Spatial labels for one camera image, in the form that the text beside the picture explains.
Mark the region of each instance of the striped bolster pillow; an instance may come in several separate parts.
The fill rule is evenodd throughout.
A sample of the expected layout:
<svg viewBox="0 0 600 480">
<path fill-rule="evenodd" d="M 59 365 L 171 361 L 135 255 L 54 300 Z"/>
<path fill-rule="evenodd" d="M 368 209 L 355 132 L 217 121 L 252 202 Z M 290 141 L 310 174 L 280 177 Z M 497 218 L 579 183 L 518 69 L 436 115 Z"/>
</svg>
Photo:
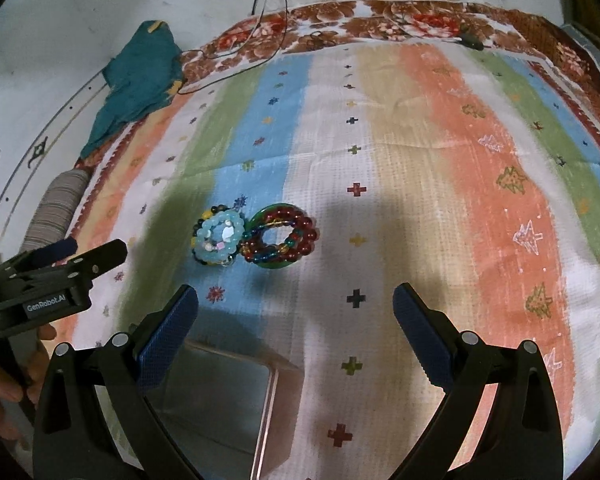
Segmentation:
<svg viewBox="0 0 600 480">
<path fill-rule="evenodd" d="M 20 252 L 62 240 L 89 184 L 91 170 L 69 170 L 53 179 L 24 236 Z"/>
</svg>

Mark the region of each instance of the screw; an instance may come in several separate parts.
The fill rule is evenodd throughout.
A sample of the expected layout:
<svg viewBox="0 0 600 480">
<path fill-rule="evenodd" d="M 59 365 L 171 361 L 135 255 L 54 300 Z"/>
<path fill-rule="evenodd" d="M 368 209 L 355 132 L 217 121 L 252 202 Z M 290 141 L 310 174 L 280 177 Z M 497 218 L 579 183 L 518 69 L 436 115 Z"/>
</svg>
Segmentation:
<svg viewBox="0 0 600 480">
<path fill-rule="evenodd" d="M 478 343 L 478 341 L 480 341 L 480 338 L 478 338 L 477 334 L 475 334 L 474 332 L 467 331 L 462 332 L 462 341 L 464 341 L 468 345 L 475 345 Z"/>
<path fill-rule="evenodd" d="M 113 346 L 124 346 L 129 341 L 128 334 L 124 332 L 119 332 L 111 339 Z"/>
<path fill-rule="evenodd" d="M 535 354 L 536 351 L 538 351 L 538 346 L 536 346 L 536 343 L 534 343 L 533 341 L 525 341 L 522 344 L 522 348 L 524 348 L 530 354 Z"/>
<path fill-rule="evenodd" d="M 64 355 L 69 351 L 69 345 L 67 343 L 60 343 L 56 346 L 56 355 Z"/>
</svg>

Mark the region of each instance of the green cross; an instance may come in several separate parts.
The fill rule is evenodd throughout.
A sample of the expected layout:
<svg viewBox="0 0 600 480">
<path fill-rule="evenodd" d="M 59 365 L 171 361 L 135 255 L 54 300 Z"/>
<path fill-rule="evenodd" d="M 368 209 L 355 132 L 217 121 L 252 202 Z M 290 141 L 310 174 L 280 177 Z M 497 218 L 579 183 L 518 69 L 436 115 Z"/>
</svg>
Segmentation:
<svg viewBox="0 0 600 480">
<path fill-rule="evenodd" d="M 341 369 L 347 371 L 347 375 L 353 375 L 358 370 L 362 370 L 362 363 L 357 362 L 355 357 L 349 357 L 348 363 L 342 363 Z"/>
</svg>

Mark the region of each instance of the teal garment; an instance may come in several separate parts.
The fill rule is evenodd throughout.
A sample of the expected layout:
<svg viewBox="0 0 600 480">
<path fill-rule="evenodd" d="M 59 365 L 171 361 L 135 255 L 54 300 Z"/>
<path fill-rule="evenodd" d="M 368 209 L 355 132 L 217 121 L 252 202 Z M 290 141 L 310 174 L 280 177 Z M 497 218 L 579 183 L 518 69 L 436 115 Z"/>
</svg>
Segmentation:
<svg viewBox="0 0 600 480">
<path fill-rule="evenodd" d="M 102 71 L 111 90 L 98 112 L 87 144 L 80 152 L 86 158 L 122 126 L 137 121 L 171 103 L 167 90 L 182 81 L 180 54 L 169 25 L 142 22 L 120 54 Z"/>
</svg>

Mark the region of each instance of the green stripe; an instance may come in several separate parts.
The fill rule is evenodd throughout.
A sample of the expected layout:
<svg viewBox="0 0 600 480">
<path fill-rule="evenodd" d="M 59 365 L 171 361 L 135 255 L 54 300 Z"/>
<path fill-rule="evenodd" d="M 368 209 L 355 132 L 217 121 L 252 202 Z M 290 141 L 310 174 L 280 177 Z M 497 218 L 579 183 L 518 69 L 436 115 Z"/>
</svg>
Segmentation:
<svg viewBox="0 0 600 480">
<path fill-rule="evenodd" d="M 134 246 L 134 261 L 126 294 L 120 301 L 117 330 L 161 309 L 181 285 L 176 270 L 190 256 L 191 230 L 214 188 L 214 171 L 220 166 L 235 127 L 256 91 L 261 68 L 229 79 L 223 94 L 203 117 L 200 133 L 186 147 L 173 178 L 151 211 L 142 239 Z"/>
<path fill-rule="evenodd" d="M 563 167 L 556 164 L 555 172 L 566 184 L 571 201 L 576 205 L 576 211 L 583 201 L 589 207 L 588 212 L 578 213 L 578 216 L 589 247 L 600 264 L 600 185 L 587 163 L 582 161 L 580 150 L 523 76 L 517 74 L 495 54 L 472 52 L 472 56 L 491 73 L 499 72 L 502 75 L 494 79 L 499 81 L 510 100 L 513 95 L 518 97 L 517 100 L 511 100 L 511 104 L 531 129 L 534 121 L 540 121 L 543 129 L 532 131 L 536 133 L 536 139 L 544 147 L 549 158 L 561 155 L 568 161 Z M 600 434 L 600 412 L 596 433 Z"/>
</svg>

